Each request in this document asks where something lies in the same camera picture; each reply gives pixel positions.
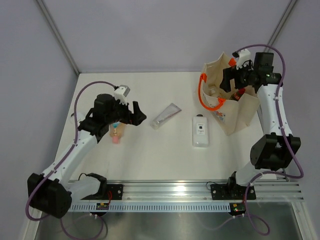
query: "red bottle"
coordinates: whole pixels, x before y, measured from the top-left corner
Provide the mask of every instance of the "red bottle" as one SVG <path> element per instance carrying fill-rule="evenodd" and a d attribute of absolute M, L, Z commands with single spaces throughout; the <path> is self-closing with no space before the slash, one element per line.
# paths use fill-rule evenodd
<path fill-rule="evenodd" d="M 242 95 L 245 93 L 245 91 L 246 91 L 246 89 L 240 88 L 237 92 L 232 94 L 232 96 L 230 97 L 230 100 L 239 101 L 239 99 L 242 97 Z"/>

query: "white table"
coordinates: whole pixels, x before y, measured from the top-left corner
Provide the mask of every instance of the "white table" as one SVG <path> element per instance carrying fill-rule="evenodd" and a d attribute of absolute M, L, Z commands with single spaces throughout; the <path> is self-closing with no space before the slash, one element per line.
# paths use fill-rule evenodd
<path fill-rule="evenodd" d="M 113 144 L 109 133 L 90 151 L 71 179 L 80 173 L 96 173 L 108 180 L 225 180 L 250 159 L 250 149 L 262 135 L 256 114 L 251 126 L 226 136 L 213 116 L 198 102 L 196 89 L 199 72 L 160 73 L 85 73 L 75 89 L 68 118 L 65 122 L 57 156 L 74 139 L 74 125 L 70 118 L 76 95 L 86 84 L 108 81 L 128 85 L 127 99 L 138 101 L 147 119 L 139 126 L 126 126 L 120 144 Z M 113 94 L 113 88 L 96 84 L 81 95 L 77 112 L 84 115 L 93 107 L 98 94 Z M 182 109 L 158 130 L 150 122 L 170 103 Z M 210 145 L 192 146 L 192 117 L 203 114 L 208 118 Z M 263 176 L 275 179 L 273 175 Z"/>

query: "clear plastic bottle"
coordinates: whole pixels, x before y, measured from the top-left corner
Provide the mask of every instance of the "clear plastic bottle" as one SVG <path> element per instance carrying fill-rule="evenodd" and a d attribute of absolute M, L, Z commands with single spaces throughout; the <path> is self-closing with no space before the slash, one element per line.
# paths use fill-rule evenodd
<path fill-rule="evenodd" d="M 110 137 L 112 137 L 112 142 L 118 144 L 120 138 L 123 136 L 126 125 L 122 122 L 116 122 L 110 125 Z"/>

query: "robotic arm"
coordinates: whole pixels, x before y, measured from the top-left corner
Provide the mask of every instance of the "robotic arm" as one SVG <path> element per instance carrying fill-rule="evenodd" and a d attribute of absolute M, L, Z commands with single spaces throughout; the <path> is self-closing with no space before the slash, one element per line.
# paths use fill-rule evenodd
<path fill-rule="evenodd" d="M 33 173 L 27 180 L 29 196 L 37 185 L 52 171 L 53 173 L 41 185 L 33 196 L 30 206 L 56 218 L 62 218 L 69 210 L 72 202 L 94 195 L 99 199 L 107 196 L 107 179 L 90 173 L 83 179 L 69 184 L 69 179 L 85 155 L 95 147 L 109 131 L 109 125 L 122 122 L 134 126 L 140 125 L 147 117 L 133 102 L 133 113 L 129 110 L 126 96 L 130 92 L 128 86 L 121 85 L 110 94 L 100 94 L 94 101 L 85 119 L 78 127 L 78 140 L 72 152 L 65 158 L 74 143 L 58 157 L 42 174 Z"/>
<path fill-rule="evenodd" d="M 254 63 L 250 60 L 250 52 L 243 49 L 232 54 L 235 58 L 239 58 L 235 66 L 225 68 L 223 70 L 223 80 L 220 88 L 226 92 L 231 91 L 230 80 L 234 79 L 236 89 L 252 86 L 260 100 L 259 118 L 262 125 L 263 137 L 255 143 L 250 151 L 250 162 L 239 171 L 234 172 L 229 177 L 226 186 L 216 189 L 217 195 L 212 198 L 218 200 L 241 200 L 244 191 L 250 180 L 258 173 L 271 170 L 277 171 L 288 167 L 292 160 L 292 156 L 285 144 L 284 136 L 276 109 L 276 91 L 281 80 L 280 73 L 273 73 L 274 54 L 269 52 L 257 52 L 255 54 Z M 294 137 L 290 130 L 285 109 L 283 105 L 283 87 L 280 86 L 278 94 L 279 111 L 281 114 L 283 125 L 285 126 L 285 136 L 290 146 L 296 154 L 301 141 L 299 137 Z M 255 194 L 248 194 L 248 199 L 255 199 Z"/>

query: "printed pattern on bag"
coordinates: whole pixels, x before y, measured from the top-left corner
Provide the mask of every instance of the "printed pattern on bag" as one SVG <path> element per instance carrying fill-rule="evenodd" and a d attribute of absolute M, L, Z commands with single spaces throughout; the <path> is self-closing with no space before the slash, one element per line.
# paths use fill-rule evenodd
<path fill-rule="evenodd" d="M 226 114 L 224 114 L 223 112 L 219 112 L 219 111 L 214 111 L 213 112 L 219 119 L 221 122 L 225 122 L 225 117 L 226 117 Z"/>

